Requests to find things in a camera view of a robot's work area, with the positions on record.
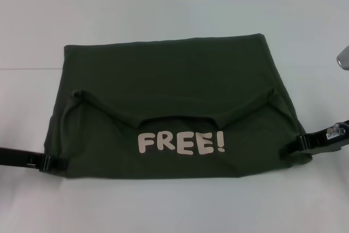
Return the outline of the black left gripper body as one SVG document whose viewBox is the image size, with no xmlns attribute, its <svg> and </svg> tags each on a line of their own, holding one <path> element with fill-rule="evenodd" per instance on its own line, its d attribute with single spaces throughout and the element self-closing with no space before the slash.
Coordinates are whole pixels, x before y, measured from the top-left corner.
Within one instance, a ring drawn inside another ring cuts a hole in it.
<svg viewBox="0 0 349 233">
<path fill-rule="evenodd" d="M 0 158 L 0 164 L 4 166 L 42 170 L 44 168 L 46 155 L 43 153 L 1 147 Z"/>
</svg>

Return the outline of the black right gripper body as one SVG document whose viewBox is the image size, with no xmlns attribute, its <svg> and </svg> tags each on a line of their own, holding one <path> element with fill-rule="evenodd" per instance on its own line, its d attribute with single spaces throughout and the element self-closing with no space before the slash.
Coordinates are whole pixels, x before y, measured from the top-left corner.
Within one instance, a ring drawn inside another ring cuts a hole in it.
<svg viewBox="0 0 349 233">
<path fill-rule="evenodd" d="M 339 151 L 348 145 L 348 121 L 319 132 L 305 134 L 308 151 Z"/>
</svg>

